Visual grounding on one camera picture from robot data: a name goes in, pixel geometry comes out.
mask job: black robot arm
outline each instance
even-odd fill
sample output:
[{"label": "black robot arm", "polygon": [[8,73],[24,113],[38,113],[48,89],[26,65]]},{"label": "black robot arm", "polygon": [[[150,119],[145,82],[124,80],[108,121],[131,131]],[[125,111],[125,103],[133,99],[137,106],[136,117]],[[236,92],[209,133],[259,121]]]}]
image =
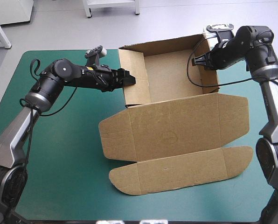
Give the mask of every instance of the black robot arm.
[{"label": "black robot arm", "polygon": [[[230,32],[208,27],[208,31]],[[226,69],[245,60],[247,71],[259,82],[264,97],[268,123],[260,131],[256,153],[264,176],[275,192],[263,209],[260,224],[278,224],[278,59],[272,47],[273,32],[265,26],[240,27],[236,36],[226,35],[204,55],[192,60],[193,65],[202,65],[208,70]]]},{"label": "black robot arm", "polygon": [[28,150],[25,155],[23,145],[28,136],[31,139],[37,119],[50,110],[63,88],[74,86],[105,92],[136,83],[129,71],[100,65],[99,58],[104,55],[103,47],[99,46],[86,52],[86,66],[60,59],[46,67],[38,80],[33,76],[36,83],[23,99],[26,104],[0,135],[0,224],[30,224],[14,212],[27,181]]}]

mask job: cardboard box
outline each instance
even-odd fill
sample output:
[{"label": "cardboard box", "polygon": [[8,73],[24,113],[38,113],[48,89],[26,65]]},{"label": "cardboard box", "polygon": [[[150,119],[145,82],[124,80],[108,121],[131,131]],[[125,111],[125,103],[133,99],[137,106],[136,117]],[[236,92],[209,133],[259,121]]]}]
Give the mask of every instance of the cardboard box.
[{"label": "cardboard box", "polygon": [[[249,147],[221,148],[249,131],[248,100],[188,80],[188,57],[202,39],[193,35],[118,50],[121,67],[136,84],[124,88],[128,108],[101,121],[99,130],[105,157],[138,162],[110,172],[119,190],[137,195],[225,180],[251,161]],[[204,41],[196,55],[208,51]],[[216,71],[191,62],[189,74],[196,83],[218,84]]]}]

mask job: green tabletop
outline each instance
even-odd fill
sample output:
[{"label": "green tabletop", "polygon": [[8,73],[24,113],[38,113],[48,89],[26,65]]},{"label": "green tabletop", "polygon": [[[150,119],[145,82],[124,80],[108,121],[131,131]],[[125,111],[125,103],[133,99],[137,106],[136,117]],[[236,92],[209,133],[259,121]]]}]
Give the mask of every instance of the green tabletop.
[{"label": "green tabletop", "polygon": [[[34,84],[29,74],[32,59],[39,58],[43,69],[63,57],[85,64],[84,53],[85,50],[26,52],[0,103],[0,133],[19,113],[19,99]],[[119,68],[118,51],[109,50],[101,63]],[[249,78],[245,69],[245,62],[240,62],[219,71],[220,83]],[[50,112],[60,108],[72,91],[72,87],[65,87]],[[248,145],[255,149],[258,132],[267,122],[258,83],[225,86],[220,93],[249,100],[250,131],[228,146]],[[273,190],[266,183],[255,153],[249,167],[230,180],[143,196],[129,196],[116,190],[108,173],[129,162],[104,157],[98,124],[124,108],[121,89],[102,93],[79,88],[64,110],[40,118],[34,128],[28,182],[16,211],[28,219],[258,220]]]}]

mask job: cardboard box flap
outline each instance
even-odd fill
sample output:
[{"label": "cardboard box flap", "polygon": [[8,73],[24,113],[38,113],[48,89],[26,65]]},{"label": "cardboard box flap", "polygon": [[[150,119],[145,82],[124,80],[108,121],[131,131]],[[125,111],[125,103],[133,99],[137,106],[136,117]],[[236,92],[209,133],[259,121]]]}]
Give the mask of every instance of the cardboard box flap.
[{"label": "cardboard box flap", "polygon": [[120,49],[142,52],[144,54],[144,57],[146,57],[165,54],[173,51],[192,49],[201,38],[203,38],[203,35],[197,34],[168,40],[126,45],[121,47]]},{"label": "cardboard box flap", "polygon": [[144,161],[219,148],[249,131],[247,98],[219,93],[128,108],[99,124],[105,157]]},{"label": "cardboard box flap", "polygon": [[125,104],[149,104],[151,103],[149,94],[149,83],[143,53],[118,50],[120,66],[136,78],[136,84],[124,87]]},{"label": "cardboard box flap", "polygon": [[113,169],[112,184],[129,195],[174,190],[226,180],[242,173],[251,162],[250,147],[217,148]]}]

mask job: white shelf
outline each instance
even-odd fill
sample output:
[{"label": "white shelf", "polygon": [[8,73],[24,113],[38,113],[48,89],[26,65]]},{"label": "white shelf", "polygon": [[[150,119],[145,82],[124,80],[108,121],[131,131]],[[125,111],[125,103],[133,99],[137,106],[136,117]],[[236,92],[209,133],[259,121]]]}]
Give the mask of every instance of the white shelf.
[{"label": "white shelf", "polygon": [[134,6],[135,0],[87,0],[89,8]]},{"label": "white shelf", "polygon": [[135,7],[135,14],[140,14],[139,0],[83,0],[87,17],[91,17],[92,8]]}]

